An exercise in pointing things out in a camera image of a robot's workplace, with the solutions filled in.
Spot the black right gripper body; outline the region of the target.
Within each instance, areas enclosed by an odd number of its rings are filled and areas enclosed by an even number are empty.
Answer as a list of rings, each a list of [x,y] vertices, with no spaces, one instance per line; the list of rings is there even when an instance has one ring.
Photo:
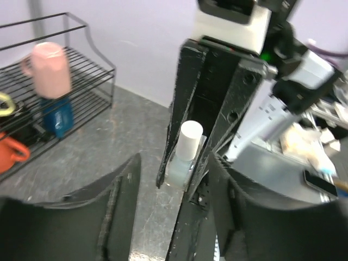
[[[190,119],[203,126],[209,139],[236,133],[264,79],[264,62],[257,56],[212,38],[199,44],[208,49],[190,106]]]

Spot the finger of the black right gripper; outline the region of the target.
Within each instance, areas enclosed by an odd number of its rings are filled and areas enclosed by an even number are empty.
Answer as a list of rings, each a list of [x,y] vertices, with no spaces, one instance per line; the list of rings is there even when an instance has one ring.
[[[166,145],[156,179],[157,188],[164,182],[165,167],[178,139],[181,124],[187,117],[207,52],[207,48],[192,39],[187,39],[181,45]]]
[[[193,197],[205,176],[208,154],[216,151],[231,131],[237,130],[258,85],[268,72],[267,62],[260,59],[228,58],[218,65],[222,69],[209,78],[207,86],[197,87],[190,106],[189,119],[196,120],[203,126],[203,134],[207,139],[194,168],[188,198]]]

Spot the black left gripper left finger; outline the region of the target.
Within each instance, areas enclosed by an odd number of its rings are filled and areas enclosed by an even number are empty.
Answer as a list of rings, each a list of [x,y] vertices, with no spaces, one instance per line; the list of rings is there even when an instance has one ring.
[[[56,202],[1,198],[1,260],[128,260],[141,155]]]

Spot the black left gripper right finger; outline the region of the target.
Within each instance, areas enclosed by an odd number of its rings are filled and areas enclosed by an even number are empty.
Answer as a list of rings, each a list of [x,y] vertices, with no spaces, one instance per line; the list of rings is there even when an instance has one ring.
[[[347,260],[347,199],[312,204],[286,197],[214,153],[208,169],[225,260]]]

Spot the white nail polish cap brush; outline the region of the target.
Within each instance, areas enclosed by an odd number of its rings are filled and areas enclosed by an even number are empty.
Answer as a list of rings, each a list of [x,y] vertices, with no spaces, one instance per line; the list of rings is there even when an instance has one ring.
[[[193,120],[185,121],[180,128],[180,134],[176,145],[176,155],[183,161],[194,159],[201,137],[202,125]]]

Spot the clear nail polish bottle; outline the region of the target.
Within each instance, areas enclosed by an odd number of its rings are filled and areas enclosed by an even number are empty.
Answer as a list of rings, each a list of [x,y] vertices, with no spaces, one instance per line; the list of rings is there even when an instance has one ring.
[[[165,168],[164,182],[166,185],[172,186],[180,191],[187,191],[198,156],[206,139],[207,137],[205,135],[201,137],[195,157],[190,161],[179,159],[176,153],[177,146],[174,147]]]

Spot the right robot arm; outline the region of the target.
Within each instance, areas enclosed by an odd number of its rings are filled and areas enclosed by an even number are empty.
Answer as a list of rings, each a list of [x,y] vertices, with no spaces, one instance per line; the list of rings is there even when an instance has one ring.
[[[197,1],[180,47],[171,117],[156,179],[193,197],[210,152],[234,161],[259,136],[278,137],[344,76],[299,42],[296,1]]]

